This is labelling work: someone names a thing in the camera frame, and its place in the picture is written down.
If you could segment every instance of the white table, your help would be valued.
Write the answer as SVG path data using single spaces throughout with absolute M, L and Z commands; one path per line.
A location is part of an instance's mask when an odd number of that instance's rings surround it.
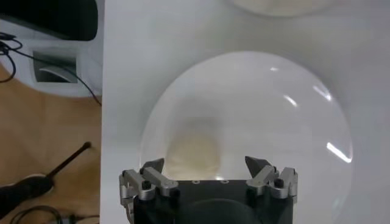
M 227 0 L 110 0 L 104 31 L 101 223 L 127 223 L 118 175 L 139 166 L 143 128 L 166 87 L 200 61 L 243 50 L 296 61 L 325 83 L 354 150 L 350 206 L 337 222 L 390 222 L 389 1 L 338 0 L 313 15 L 272 19 Z

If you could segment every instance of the wooden floor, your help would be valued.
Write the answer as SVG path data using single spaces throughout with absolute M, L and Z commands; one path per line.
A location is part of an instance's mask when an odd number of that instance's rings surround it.
M 0 79 L 6 77 L 0 65 Z M 43 94 L 16 79 L 0 83 L 0 186 L 33 173 L 48 173 L 85 141 L 94 148 L 55 177 L 52 192 L 23 203 L 0 223 L 9 223 L 16 212 L 35 205 L 50 205 L 62 214 L 99 214 L 101 149 L 101 108 L 92 98 Z M 50 219 L 38 212 L 21 223 Z

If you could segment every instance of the cable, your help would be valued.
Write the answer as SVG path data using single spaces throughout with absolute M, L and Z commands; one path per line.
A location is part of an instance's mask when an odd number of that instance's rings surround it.
M 23 219 L 23 217 L 25 217 L 26 215 L 30 214 L 31 212 L 35 212 L 35 211 L 48 212 L 48 213 L 50 213 L 50 214 L 52 214 L 54 216 L 55 221 L 57 222 L 57 224 L 63 224 L 61 215 L 58 212 L 58 210 L 56 210 L 55 208 L 53 208 L 51 206 L 47 206 L 47 205 L 35 206 L 35 207 L 30 208 L 30 209 L 27 209 L 27 210 L 24 210 L 24 211 L 21 211 L 21 212 L 17 213 L 11 219 L 10 224 L 19 224 L 20 221 Z
M 91 93 L 91 95 L 92 95 L 93 99 L 96 101 L 96 103 L 99 104 L 100 107 L 102 106 L 102 103 L 100 102 L 98 97 L 96 97 L 96 95 L 92 91 L 92 89 L 75 72 L 73 72 L 72 70 L 70 70 L 70 69 L 68 69 L 68 68 L 66 68 L 66 67 L 64 67 L 62 65 L 53 63 L 51 61 L 43 60 L 43 59 L 40 59 L 40 58 L 36 58 L 36 57 L 31 56 L 31 55 L 28 55 L 28 54 L 25 54 L 23 52 L 20 52 L 19 50 L 22 49 L 23 44 L 20 41 L 16 40 L 15 38 L 16 38 L 16 36 L 14 36 L 14 35 L 7 34 L 7 33 L 4 33 L 4 32 L 0 32 L 0 55 L 5 55 L 11 61 L 11 64 L 12 64 L 12 73 L 11 73 L 10 77 L 8 77 L 8 78 L 6 78 L 4 80 L 0 80 L 0 83 L 9 82 L 9 81 L 11 81 L 15 77 L 15 74 L 16 74 L 16 64 L 13 61 L 12 57 L 9 55 L 9 52 L 13 51 L 13 52 L 15 52 L 17 54 L 20 54 L 20 55 L 25 56 L 27 58 L 30 58 L 32 60 L 39 61 L 39 62 L 42 62 L 42 63 L 47 64 L 47 65 L 52 65 L 52 66 L 58 67 L 58 68 L 60 68 L 60 69 L 62 69 L 64 71 L 70 73 L 72 76 L 74 76 L 78 81 L 80 81 L 87 88 L 87 90 Z M 6 44 L 3 41 L 13 41 L 13 42 L 18 43 L 19 46 L 17 46 L 17 47 L 10 47 L 8 44 Z
M 49 174 L 46 176 L 48 178 L 53 178 L 56 176 L 56 174 L 61 171 L 64 167 L 66 167 L 71 161 L 73 161 L 76 157 L 78 157 L 82 152 L 86 151 L 86 149 L 89 149 L 92 147 L 92 144 L 90 142 L 84 143 L 84 145 L 77 150 L 75 153 L 73 153 L 69 158 L 67 158 L 64 162 L 62 162 L 60 165 L 58 165 L 54 170 L 52 170 Z

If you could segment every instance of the round white object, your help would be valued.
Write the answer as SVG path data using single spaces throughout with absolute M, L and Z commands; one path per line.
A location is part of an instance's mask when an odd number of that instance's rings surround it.
M 245 156 L 297 170 L 296 223 L 338 216 L 352 178 L 349 128 L 310 71 L 261 52 L 202 62 L 161 96 L 141 145 L 141 163 L 165 158 L 176 180 L 249 179 Z
M 267 16 L 298 16 L 329 6 L 334 0 L 232 0 L 245 10 Z

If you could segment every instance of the screw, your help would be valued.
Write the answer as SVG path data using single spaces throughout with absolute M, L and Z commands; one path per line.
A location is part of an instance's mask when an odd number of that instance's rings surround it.
M 150 190 L 152 188 L 152 183 L 148 180 L 142 182 L 142 190 Z
M 278 178 L 278 179 L 274 180 L 274 186 L 275 187 L 283 188 L 284 185 L 285 185 L 285 182 L 282 179 Z

